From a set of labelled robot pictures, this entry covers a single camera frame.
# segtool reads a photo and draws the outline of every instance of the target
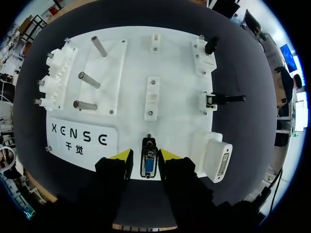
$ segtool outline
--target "black cable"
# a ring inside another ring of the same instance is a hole
[[[272,199],[272,203],[271,203],[271,206],[270,206],[269,214],[272,212],[272,209],[273,209],[274,199],[276,197],[276,192],[277,192],[278,186],[279,186],[279,184],[281,182],[282,174],[283,174],[283,168],[281,168],[281,171],[279,172],[279,179],[278,179],[278,182],[277,182],[276,190],[275,190],[274,195],[273,195],[273,199]]]

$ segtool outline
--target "computer monitor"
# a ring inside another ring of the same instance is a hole
[[[291,73],[291,72],[297,70],[295,60],[293,58],[293,55],[292,55],[291,50],[288,47],[288,45],[287,44],[283,45],[280,49],[281,49],[281,52],[285,58],[285,62],[287,64],[288,71]]]

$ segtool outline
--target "metal rod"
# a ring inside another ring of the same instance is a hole
[[[91,41],[93,42],[94,46],[97,48],[98,52],[101,54],[102,57],[106,57],[108,55],[97,36],[92,37]]]
[[[49,57],[49,58],[53,58],[53,57],[54,57],[54,54],[49,52],[49,53],[48,53],[48,57]]]
[[[82,81],[90,84],[91,86],[95,87],[96,89],[100,88],[101,84],[97,82],[96,80],[92,79],[90,76],[85,74],[84,72],[80,72],[79,79]]]
[[[34,104],[41,105],[41,103],[42,103],[42,100],[37,100],[37,99],[35,99],[35,101],[34,101]]]
[[[86,109],[86,110],[97,110],[97,105],[92,103],[85,103],[82,101],[75,101],[73,102],[73,107],[77,109]]]
[[[44,86],[44,81],[39,80],[39,81],[38,81],[38,85],[39,85],[39,86]]]

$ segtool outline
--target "white bracket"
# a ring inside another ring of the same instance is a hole
[[[160,51],[161,36],[159,34],[153,34],[151,36],[150,52],[158,53]]]
[[[159,104],[159,88],[160,78],[157,76],[149,76],[147,79],[147,93],[144,117],[146,121],[156,121]]]
[[[210,111],[217,111],[217,105],[216,104],[209,104],[207,102],[207,98],[210,96],[215,96],[213,94],[209,94],[206,91],[204,91],[199,96],[199,110],[204,114],[207,115]]]
[[[51,52],[52,57],[48,57],[46,64],[49,68],[49,75],[41,81],[39,90],[46,93],[45,99],[40,99],[40,106],[45,107],[47,111],[62,110],[66,89],[69,80],[69,73],[77,54],[76,48],[64,46],[61,50],[56,49]]]
[[[205,40],[195,39],[191,44],[195,74],[211,78],[211,73],[217,68],[215,54],[205,54],[205,45],[207,44]]]

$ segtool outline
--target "screw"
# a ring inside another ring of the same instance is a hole
[[[45,150],[46,150],[47,152],[49,152],[49,151],[51,151],[51,150],[52,150],[52,147],[50,147],[50,146],[45,147]]]

